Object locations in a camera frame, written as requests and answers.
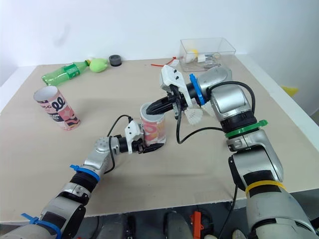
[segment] yellow cable tie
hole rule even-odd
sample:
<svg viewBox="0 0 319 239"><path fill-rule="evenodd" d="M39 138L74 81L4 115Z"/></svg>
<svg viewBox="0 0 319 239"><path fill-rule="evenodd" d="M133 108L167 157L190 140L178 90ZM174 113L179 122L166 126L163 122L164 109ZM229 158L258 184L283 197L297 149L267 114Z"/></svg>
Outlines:
<svg viewBox="0 0 319 239"><path fill-rule="evenodd" d="M276 185L276 186L281 187L281 188L286 190L286 188L284 187L284 185L281 182L277 182L277 181L273 181L273 180L263 180L263 181L258 181L258 182L254 182L252 184L249 184L249 186L245 190L246 196L248 195L248 193L251 189L256 188L258 186L262 186L262 185Z"/></svg>

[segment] tabletop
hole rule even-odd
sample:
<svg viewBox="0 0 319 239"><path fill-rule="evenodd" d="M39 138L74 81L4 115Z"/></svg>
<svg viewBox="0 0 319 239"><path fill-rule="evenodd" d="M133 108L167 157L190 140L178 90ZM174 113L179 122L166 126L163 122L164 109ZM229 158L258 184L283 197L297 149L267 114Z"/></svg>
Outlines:
<svg viewBox="0 0 319 239"><path fill-rule="evenodd" d="M61 65L38 66L0 115L0 222L24 221L20 216L24 212L38 216L72 178L69 165L82 164L119 115L139 120L142 104L165 96L159 84L161 68L151 66L165 62L124 61L102 73L86 71L59 86L81 120L71 131L61 130L33 100L33 93L45 86L41 76ZM269 122L264 130L283 165L287 190L317 188L319 152L235 56L226 64L234 80L255 92L255 116ZM183 75L188 83L188 73ZM123 135L126 125L123 119L113 134ZM206 113L195 126L183 117L180 135L206 126L220 127L216 117ZM228 168L232 153L223 132L202 131L179 145L173 112L165 114L165 128L167 142L159 150L116 156L115 170L93 191L87 217L232 199L235 185ZM240 191L238 198L245 198L244 193Z"/></svg>

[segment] pink patterned cup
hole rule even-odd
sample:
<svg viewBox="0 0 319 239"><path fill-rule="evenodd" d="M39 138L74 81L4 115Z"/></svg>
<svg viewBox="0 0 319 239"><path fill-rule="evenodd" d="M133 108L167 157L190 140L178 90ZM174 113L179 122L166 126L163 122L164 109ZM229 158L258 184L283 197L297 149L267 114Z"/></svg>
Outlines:
<svg viewBox="0 0 319 239"><path fill-rule="evenodd" d="M165 143L165 118L161 115L148 115L146 109L151 103L145 103L141 106L140 114L144 130L144 141L147 146L154 143Z"/></svg>
<svg viewBox="0 0 319 239"><path fill-rule="evenodd" d="M80 120L55 86L43 87L33 98L62 129L72 130L79 126Z"/></svg>

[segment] green ring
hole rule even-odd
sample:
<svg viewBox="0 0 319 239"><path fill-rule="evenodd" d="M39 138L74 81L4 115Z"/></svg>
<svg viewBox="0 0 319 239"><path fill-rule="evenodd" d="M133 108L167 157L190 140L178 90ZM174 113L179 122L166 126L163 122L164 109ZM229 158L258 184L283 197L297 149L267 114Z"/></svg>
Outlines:
<svg viewBox="0 0 319 239"><path fill-rule="evenodd" d="M251 125L248 125L248 126L233 130L233 131L231 131L229 133L226 133L225 136L227 138L230 138L230 137L233 137L235 135L250 131L252 129L256 129L256 128L259 128L259 127L262 127L262 126L266 126L267 124L268 124L267 120L263 119L263 120L261 120L261 121L259 121L257 123L253 123Z"/></svg>

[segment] blue cable tie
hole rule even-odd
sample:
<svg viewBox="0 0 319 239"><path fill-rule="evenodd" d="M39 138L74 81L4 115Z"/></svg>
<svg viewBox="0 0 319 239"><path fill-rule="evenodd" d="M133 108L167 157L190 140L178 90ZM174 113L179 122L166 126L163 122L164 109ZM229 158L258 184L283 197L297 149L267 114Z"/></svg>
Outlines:
<svg viewBox="0 0 319 239"><path fill-rule="evenodd" d="M62 237L62 233L61 233L61 230L60 228L58 228L55 224L53 223L49 223L49 222L46 222L46 221L42 221L42 220L39 220L38 217L32 217L30 215L28 215L27 213L22 213L21 216L27 218L30 222L30 224L34 224L34 225L44 225L44 226L47 226L53 230L55 230L56 232L56 239L61 239Z"/></svg>
<svg viewBox="0 0 319 239"><path fill-rule="evenodd" d="M93 172L93 171L90 170L90 169L81 168L79 165L73 165L73 164L70 165L70 168L73 168L74 171L76 171L76 172L85 172L85 173L87 173L87 174L90 174L90 175L93 176L98 182L100 181L99 175L97 175L95 172Z"/></svg>
<svg viewBox="0 0 319 239"><path fill-rule="evenodd" d="M193 84L193 86L195 88L195 91L196 91L197 96L199 98L200 105L201 106L204 105L205 104L205 99L203 97L203 94L201 93L201 89L200 89L200 87L198 85L198 82L197 82L197 79L196 79L195 75L193 73L190 74L189 75L189 79L190 79L190 81L192 82L192 84Z"/></svg>

